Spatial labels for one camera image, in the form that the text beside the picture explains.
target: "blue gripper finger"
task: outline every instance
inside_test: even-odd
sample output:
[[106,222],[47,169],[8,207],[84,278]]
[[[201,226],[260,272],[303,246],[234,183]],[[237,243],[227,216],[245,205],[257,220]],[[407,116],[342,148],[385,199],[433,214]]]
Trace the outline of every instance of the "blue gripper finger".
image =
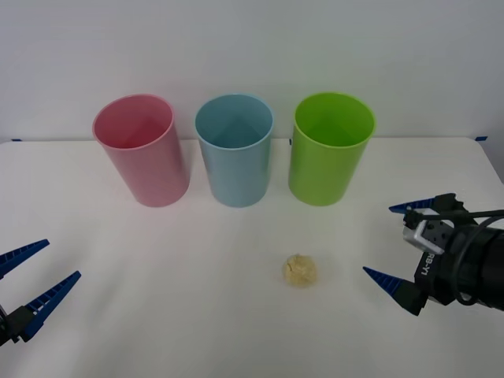
[[0,280],[5,274],[16,268],[19,264],[28,260],[31,256],[48,245],[49,240],[44,239],[0,255]]
[[26,328],[21,333],[21,338],[23,341],[27,342],[31,339],[43,326],[45,319],[54,311],[57,305],[63,300],[63,298],[69,293],[73,285],[80,278],[80,272],[74,272],[71,276],[62,280],[59,284],[52,287],[44,294],[40,295],[29,302],[25,307],[33,312],[35,317],[26,326]]
[[430,209],[435,198],[421,199],[419,201],[405,202],[399,205],[391,206],[388,209],[392,213],[406,214],[408,208],[411,209]]

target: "plastic cup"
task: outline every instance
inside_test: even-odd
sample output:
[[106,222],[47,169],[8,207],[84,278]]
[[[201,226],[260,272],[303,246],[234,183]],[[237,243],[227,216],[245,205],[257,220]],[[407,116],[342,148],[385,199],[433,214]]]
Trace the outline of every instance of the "plastic cup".
[[371,110],[356,98],[319,93],[295,110],[289,187],[313,206],[338,202],[375,131]]
[[196,132],[210,188],[232,207],[253,205],[269,183],[272,110],[247,94],[208,101],[196,115]]
[[163,98],[134,94],[111,102],[94,119],[93,134],[141,204],[167,206],[186,192],[189,175]]

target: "white table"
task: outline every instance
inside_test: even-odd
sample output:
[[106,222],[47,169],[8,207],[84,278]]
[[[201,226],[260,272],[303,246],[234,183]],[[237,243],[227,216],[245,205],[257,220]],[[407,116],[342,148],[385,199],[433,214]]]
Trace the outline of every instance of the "white table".
[[[455,191],[470,210],[504,208],[504,187],[469,139],[373,139],[344,199],[317,208],[287,187],[276,140],[256,205],[210,194],[198,144],[176,204],[136,203],[94,142],[0,146],[1,252],[51,245],[0,281],[12,311],[73,271],[82,278],[29,343],[0,349],[0,376],[311,378],[502,376],[504,313],[429,302],[401,309],[363,265],[407,279],[420,252],[387,208]],[[280,268],[313,255],[321,282]]]

